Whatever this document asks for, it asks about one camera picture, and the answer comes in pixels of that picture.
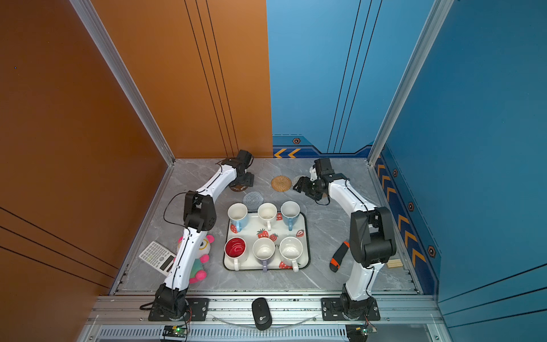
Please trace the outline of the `grey woven round coaster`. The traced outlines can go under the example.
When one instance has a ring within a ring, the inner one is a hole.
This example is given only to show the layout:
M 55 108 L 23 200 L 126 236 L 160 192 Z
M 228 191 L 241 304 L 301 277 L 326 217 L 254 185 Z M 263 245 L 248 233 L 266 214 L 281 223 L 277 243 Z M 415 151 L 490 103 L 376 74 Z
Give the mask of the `grey woven round coaster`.
M 243 203 L 250 211 L 256 211 L 264 203 L 264 197 L 260 192 L 249 192 L 243 198 Z

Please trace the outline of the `light blue mug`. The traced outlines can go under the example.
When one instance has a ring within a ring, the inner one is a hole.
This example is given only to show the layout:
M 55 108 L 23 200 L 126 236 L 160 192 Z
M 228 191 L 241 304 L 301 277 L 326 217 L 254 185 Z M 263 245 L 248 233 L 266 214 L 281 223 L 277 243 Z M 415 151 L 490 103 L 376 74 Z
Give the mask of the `light blue mug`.
M 249 222 L 248 208 L 243 203 L 231 205 L 227 214 L 237 232 L 241 232 Z

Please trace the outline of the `tan rattan round coaster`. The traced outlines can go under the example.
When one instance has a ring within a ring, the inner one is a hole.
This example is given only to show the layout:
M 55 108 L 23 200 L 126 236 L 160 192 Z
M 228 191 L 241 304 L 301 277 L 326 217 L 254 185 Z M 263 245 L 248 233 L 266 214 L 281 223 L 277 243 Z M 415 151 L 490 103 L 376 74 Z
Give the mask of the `tan rattan round coaster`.
M 292 188 L 292 181 L 291 181 L 290 178 L 288 178 L 284 175 L 280 175 L 280 176 L 275 177 L 271 181 L 271 187 L 276 192 L 286 192 L 286 191 L 288 191 Z

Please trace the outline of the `glossy brown round coaster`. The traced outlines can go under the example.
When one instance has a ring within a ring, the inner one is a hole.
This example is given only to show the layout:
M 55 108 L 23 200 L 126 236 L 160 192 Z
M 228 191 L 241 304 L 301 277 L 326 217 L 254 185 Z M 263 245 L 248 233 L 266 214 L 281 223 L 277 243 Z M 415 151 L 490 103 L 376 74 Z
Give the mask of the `glossy brown round coaster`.
M 230 185 L 229 189 L 233 192 L 243 192 L 248 189 L 247 185 Z

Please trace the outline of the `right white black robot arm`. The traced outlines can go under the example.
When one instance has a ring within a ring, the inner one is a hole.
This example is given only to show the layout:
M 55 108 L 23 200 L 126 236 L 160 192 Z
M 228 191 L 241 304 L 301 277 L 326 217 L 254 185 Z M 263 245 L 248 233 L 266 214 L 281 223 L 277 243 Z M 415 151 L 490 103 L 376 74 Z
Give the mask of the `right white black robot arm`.
M 340 295 L 342 312 L 350 320 L 378 321 L 380 312 L 372 287 L 380 270 L 397 252 L 390 209 L 363 197 L 344 174 L 334 171 L 328 158 L 315 160 L 310 174 L 300 178 L 293 189 L 317 201 L 326 195 L 350 217 L 348 242 L 354 262 Z

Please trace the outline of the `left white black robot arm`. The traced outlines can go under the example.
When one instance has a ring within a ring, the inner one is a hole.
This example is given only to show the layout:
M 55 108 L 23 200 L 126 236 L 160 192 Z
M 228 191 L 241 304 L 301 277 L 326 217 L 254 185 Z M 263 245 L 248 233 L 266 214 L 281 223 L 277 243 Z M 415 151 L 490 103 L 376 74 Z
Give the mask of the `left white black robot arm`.
M 199 245 L 217 221 L 215 201 L 226 188 L 253 185 L 254 176 L 247 172 L 253 160 L 250 152 L 240 150 L 237 156 L 220 161 L 218 171 L 202 187 L 185 192 L 183 223 L 180 225 L 183 228 L 182 244 L 173 268 L 155 292 L 149 320 L 180 321 L 185 318 L 188 308 L 185 297 Z

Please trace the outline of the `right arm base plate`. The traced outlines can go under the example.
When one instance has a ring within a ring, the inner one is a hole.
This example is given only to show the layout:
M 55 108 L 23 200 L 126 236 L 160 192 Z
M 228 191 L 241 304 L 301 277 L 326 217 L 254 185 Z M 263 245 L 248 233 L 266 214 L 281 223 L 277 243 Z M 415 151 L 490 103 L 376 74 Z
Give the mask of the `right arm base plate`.
M 379 321 L 380 309 L 374 297 L 362 301 L 345 298 L 323 298 L 321 310 L 324 321 Z

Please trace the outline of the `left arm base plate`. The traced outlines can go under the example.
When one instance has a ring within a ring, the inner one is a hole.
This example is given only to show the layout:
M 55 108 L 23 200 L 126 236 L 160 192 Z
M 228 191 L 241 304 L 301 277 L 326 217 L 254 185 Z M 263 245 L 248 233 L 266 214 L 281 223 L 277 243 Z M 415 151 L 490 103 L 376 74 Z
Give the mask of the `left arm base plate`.
M 148 321 L 205 321 L 209 309 L 208 298 L 185 298 L 179 301 L 174 310 L 152 302 Z

